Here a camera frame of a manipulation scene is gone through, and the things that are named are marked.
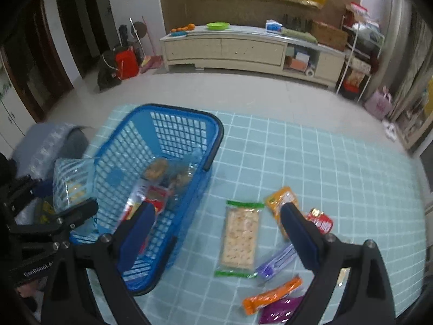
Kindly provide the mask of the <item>red orange chip bag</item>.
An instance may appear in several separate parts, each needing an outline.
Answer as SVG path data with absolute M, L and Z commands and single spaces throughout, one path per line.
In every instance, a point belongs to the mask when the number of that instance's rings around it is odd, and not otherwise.
M 283 234 L 285 239 L 288 239 L 288 233 L 284 230 L 280 212 L 281 208 L 285 203 L 293 203 L 295 207 L 300 210 L 300 205 L 297 200 L 297 196 L 294 194 L 292 189 L 289 186 L 284 186 L 278 191 L 268 195 L 264 199 L 264 204 L 267 208 L 271 210 L 271 213 L 274 216 L 275 221 L 277 222 L 278 227 L 280 228 L 280 232 Z M 303 217 L 312 222 L 317 228 L 319 228 L 321 234 L 327 234 L 332 231 L 334 226 L 334 222 L 331 218 L 328 217 L 325 213 L 317 208 L 313 208 L 308 213 L 302 213 Z

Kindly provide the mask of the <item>small cracker packet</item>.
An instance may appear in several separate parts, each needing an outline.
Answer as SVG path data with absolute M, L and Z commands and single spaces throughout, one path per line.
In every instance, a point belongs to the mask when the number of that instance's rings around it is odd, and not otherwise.
M 349 276 L 349 272 L 350 268 L 342 268 L 340 270 L 336 283 L 339 288 L 342 288 L 345 285 L 346 279 Z

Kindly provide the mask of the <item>purple foil snack packet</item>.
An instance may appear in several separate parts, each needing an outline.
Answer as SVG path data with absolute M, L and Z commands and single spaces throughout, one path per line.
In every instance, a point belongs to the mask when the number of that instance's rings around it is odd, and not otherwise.
M 302 303 L 304 296 L 287 296 L 264 307 L 259 324 L 284 324 Z

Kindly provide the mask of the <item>blue purple wafer stick pack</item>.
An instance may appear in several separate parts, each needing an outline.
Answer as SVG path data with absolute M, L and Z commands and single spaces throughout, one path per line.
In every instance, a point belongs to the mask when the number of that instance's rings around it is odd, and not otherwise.
M 256 269 L 255 273 L 264 281 L 271 280 L 282 270 L 290 266 L 297 258 L 297 252 L 292 243 L 281 247 L 271 257 L 267 258 Z

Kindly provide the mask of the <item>orange snack bar wrapper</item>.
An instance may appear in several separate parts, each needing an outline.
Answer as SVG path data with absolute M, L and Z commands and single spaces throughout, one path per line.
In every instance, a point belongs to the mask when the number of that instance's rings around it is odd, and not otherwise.
M 302 279 L 299 276 L 295 276 L 290 281 L 282 284 L 281 286 L 266 291 L 262 294 L 256 296 L 251 296 L 245 298 L 242 301 L 242 307 L 247 316 L 251 316 L 259 311 L 259 309 L 264 308 L 276 301 L 281 300 L 285 296 L 298 289 L 302 285 Z

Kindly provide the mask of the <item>light blue grid tablecloth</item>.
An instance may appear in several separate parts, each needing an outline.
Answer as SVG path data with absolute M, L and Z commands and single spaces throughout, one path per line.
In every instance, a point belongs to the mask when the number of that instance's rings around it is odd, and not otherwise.
M 385 261 L 395 308 L 419 297 L 426 260 L 424 204 L 413 162 L 401 153 L 317 128 L 218 112 L 225 135 L 205 192 L 174 265 L 137 298 L 153 324 L 256 324 L 249 297 L 312 273 L 294 261 L 275 278 L 216 277 L 225 204 L 262 202 L 289 186 L 304 212 L 318 208 L 342 241 L 372 239 Z

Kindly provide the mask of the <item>red clear snack pack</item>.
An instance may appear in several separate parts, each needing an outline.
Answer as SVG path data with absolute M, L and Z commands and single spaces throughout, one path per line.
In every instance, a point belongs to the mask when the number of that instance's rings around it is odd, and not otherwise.
M 139 178 L 126 200 L 126 204 L 120 218 L 118 219 L 116 227 L 119 227 L 121 222 L 131 219 L 137 212 L 139 206 L 144 202 L 152 204 L 156 216 L 158 216 L 166 208 L 167 201 L 171 194 L 171 188 L 158 185 L 157 183 L 145 178 Z

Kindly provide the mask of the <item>brown pastry in wrapper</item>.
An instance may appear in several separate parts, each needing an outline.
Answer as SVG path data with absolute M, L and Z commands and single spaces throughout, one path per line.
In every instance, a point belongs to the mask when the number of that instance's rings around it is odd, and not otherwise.
M 175 162 L 169 173 L 169 188 L 172 195 L 181 195 L 193 179 L 198 165 Z

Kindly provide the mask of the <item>white slippers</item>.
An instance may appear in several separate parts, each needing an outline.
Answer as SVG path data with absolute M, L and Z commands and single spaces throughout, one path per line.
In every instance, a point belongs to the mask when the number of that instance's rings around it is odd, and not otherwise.
M 382 121 L 382 125 L 385 130 L 385 135 L 389 140 L 395 142 L 397 140 L 397 133 L 396 133 L 396 127 L 393 123 L 388 122 L 386 120 Z

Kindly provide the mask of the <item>blue plastic basket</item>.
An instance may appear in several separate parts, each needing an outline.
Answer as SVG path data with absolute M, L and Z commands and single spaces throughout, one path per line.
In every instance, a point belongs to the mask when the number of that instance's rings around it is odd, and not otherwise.
M 110 135 L 91 153 L 96 159 L 97 232 L 88 236 L 72 233 L 75 243 L 92 243 L 103 233 L 113 233 L 131 190 L 155 158 L 166 158 L 169 167 L 158 185 L 169 188 L 169 173 L 175 162 L 197 164 L 197 171 L 181 195 L 170 195 L 167 206 L 156 216 L 134 265 L 122 273 L 133 294 L 154 288 L 165 269 L 172 266 L 182 247 L 205 190 L 211 165 L 224 136 L 221 121 L 209 112 L 146 104 L 114 111 Z

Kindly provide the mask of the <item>black bag on floor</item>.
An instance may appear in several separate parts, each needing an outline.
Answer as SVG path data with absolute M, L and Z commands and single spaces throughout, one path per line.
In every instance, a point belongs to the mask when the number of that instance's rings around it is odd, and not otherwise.
M 97 84 L 100 92 L 116 87 L 121 84 L 121 79 L 117 75 L 118 66 L 115 59 L 115 52 L 112 50 L 105 51 L 101 55 L 98 64 Z

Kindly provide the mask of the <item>pink tote bag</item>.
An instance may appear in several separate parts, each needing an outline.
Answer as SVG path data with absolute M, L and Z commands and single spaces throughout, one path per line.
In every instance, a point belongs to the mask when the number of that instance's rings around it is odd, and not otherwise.
M 365 110 L 378 120 L 384 120 L 393 108 L 392 95 L 386 85 L 377 88 L 364 103 Z

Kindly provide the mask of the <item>white metal shelf rack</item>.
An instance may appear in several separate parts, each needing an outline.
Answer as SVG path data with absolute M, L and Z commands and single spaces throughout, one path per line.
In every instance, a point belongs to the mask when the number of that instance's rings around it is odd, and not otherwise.
M 340 29 L 348 34 L 343 67 L 336 92 L 346 99 L 361 100 L 379 69 L 379 57 L 385 42 L 379 24 L 371 20 L 368 10 L 356 2 L 345 6 Z

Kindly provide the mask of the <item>green folded cloth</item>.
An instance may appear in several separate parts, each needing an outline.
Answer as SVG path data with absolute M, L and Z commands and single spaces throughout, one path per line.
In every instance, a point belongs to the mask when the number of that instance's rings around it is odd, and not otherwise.
M 307 41 L 309 43 L 314 43 L 314 44 L 318 43 L 318 40 L 312 34 L 310 34 L 308 32 L 300 32 L 297 30 L 290 30 L 290 29 L 283 27 L 281 29 L 281 34 L 283 36 L 286 36 L 286 37 L 290 37 L 290 38 L 294 38 L 294 39 L 298 39 L 298 40 L 304 40 L 304 41 Z

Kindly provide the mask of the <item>cream tv cabinet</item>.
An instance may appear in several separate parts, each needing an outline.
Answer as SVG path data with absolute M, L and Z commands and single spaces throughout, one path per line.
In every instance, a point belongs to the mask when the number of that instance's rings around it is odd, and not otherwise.
M 231 25 L 224 31 L 197 26 L 181 36 L 160 39 L 164 65 L 243 70 L 284 76 L 333 88 L 345 53 L 263 28 Z

